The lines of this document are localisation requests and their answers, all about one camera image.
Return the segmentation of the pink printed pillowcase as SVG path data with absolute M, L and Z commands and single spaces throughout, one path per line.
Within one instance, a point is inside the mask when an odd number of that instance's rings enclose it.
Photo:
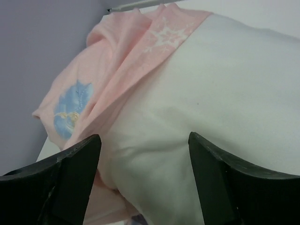
M 172 3 L 147 13 L 134 9 L 105 16 L 33 113 L 60 150 L 92 134 L 101 138 L 84 224 L 106 225 L 138 213 L 114 186 L 111 172 L 116 155 L 105 137 L 137 88 L 209 15 Z

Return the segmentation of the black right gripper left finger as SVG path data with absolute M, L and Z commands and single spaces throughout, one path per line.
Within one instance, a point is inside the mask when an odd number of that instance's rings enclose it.
M 101 150 L 99 135 L 0 178 L 0 225 L 81 225 Z

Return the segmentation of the aluminium table edge rail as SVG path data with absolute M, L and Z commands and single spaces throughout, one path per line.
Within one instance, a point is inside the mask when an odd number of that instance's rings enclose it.
M 142 1 L 119 5 L 117 7 L 107 9 L 107 12 L 108 13 L 123 12 L 123 11 L 132 10 L 134 8 L 147 8 L 147 7 L 152 7 L 152 6 L 157 6 L 160 4 L 167 4 L 172 2 L 175 2 L 175 0 L 142 0 Z

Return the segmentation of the white pillow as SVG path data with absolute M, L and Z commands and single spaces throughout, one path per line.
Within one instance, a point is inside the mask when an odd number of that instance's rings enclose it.
M 210 15 L 127 101 L 101 138 L 101 175 L 150 225 L 203 224 L 191 132 L 299 174 L 299 39 Z

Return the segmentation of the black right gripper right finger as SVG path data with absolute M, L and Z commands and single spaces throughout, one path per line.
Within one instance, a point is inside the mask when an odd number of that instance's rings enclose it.
M 252 164 L 195 132 L 188 145 L 205 224 L 299 224 L 298 175 Z

